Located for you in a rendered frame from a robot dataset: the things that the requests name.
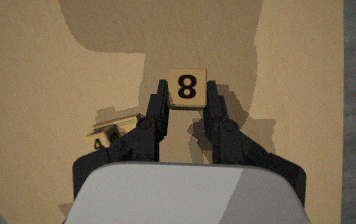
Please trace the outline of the tan cube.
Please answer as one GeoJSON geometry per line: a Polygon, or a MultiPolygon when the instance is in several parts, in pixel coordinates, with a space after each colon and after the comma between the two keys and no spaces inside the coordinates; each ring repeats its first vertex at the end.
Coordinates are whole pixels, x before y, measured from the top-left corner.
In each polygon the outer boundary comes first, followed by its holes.
{"type": "Polygon", "coordinates": [[[98,128],[85,137],[92,152],[109,147],[118,138],[120,136],[115,125],[98,128]]]}
{"type": "Polygon", "coordinates": [[[169,68],[167,105],[171,110],[201,111],[207,106],[207,70],[169,68]]]}

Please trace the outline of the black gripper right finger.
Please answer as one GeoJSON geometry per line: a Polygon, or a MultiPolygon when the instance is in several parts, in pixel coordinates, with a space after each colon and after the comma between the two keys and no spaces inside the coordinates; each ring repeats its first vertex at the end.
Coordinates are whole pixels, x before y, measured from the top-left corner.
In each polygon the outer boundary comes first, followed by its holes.
{"type": "Polygon", "coordinates": [[[218,95],[216,81],[207,82],[203,119],[205,137],[213,144],[212,164],[256,166],[274,171],[288,180],[305,209],[305,171],[293,162],[268,153],[239,130],[237,122],[229,119],[224,96],[218,95]]]}

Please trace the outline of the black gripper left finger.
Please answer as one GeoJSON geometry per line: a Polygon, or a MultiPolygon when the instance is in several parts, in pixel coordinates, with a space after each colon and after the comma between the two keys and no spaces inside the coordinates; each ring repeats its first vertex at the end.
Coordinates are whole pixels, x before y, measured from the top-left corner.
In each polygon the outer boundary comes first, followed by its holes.
{"type": "Polygon", "coordinates": [[[104,147],[78,158],[72,167],[74,201],[83,183],[95,169],[113,162],[159,162],[159,143],[167,136],[169,106],[168,81],[159,80],[157,94],[151,94],[146,116],[136,127],[104,147]],[[133,153],[132,153],[133,152],[133,153]]]}

